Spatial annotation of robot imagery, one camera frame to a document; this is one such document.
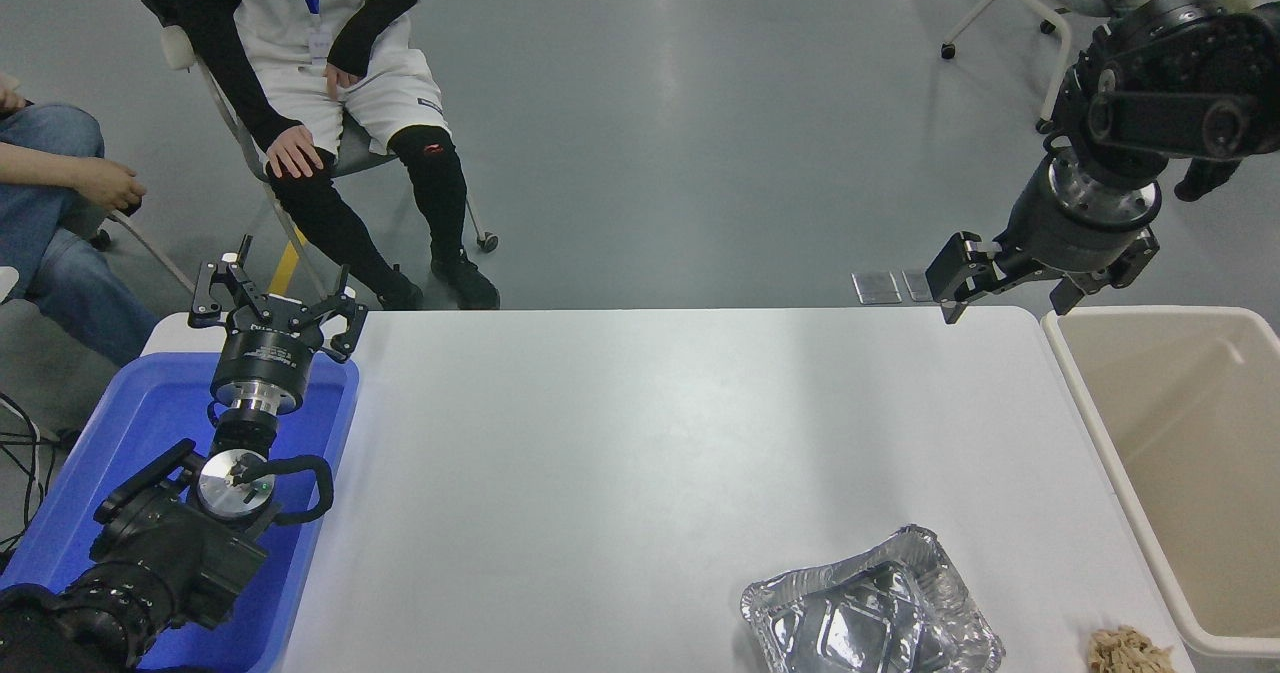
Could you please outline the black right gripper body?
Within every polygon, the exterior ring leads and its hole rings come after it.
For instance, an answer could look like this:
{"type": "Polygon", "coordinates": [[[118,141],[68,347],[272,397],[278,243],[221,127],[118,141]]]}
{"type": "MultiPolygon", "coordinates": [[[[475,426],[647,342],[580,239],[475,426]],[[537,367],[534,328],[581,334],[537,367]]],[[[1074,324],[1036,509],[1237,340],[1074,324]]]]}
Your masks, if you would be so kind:
{"type": "Polygon", "coordinates": [[[1006,275],[1039,266],[1096,273],[1138,241],[1158,212],[1158,186],[1115,187],[1074,157],[1044,157],[1015,200],[1000,235],[1006,275]]]}

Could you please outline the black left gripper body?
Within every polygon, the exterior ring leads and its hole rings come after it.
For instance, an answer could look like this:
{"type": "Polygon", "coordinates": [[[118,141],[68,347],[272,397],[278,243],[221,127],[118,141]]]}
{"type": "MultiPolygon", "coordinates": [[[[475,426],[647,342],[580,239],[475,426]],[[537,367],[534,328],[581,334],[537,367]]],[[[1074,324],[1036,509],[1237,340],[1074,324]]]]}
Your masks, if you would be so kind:
{"type": "Polygon", "coordinates": [[[261,321],[250,305],[229,313],[227,342],[212,377],[212,397],[236,400],[250,383],[275,386],[282,400],[302,400],[308,386],[311,363],[321,344],[319,328],[292,330],[301,321],[305,305],[298,299],[266,298],[261,321]]]}

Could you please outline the person's hand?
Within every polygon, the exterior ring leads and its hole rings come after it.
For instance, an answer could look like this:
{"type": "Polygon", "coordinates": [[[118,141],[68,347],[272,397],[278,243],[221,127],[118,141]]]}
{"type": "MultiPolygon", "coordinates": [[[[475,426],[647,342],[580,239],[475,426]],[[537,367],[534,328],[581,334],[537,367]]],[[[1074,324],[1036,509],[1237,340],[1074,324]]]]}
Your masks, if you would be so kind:
{"type": "Polygon", "coordinates": [[[79,157],[72,186],[84,200],[105,211],[137,211],[147,194],[137,171],[102,157],[79,157]]]}

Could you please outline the person's right hand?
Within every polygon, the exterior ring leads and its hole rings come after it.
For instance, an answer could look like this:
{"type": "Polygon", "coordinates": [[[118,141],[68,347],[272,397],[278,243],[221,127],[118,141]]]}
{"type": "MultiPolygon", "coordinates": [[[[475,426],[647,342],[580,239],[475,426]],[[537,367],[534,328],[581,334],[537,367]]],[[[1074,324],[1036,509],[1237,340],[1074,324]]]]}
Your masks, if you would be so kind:
{"type": "Polygon", "coordinates": [[[280,132],[266,148],[266,170],[275,178],[307,178],[324,171],[325,164],[306,125],[280,132]]]}

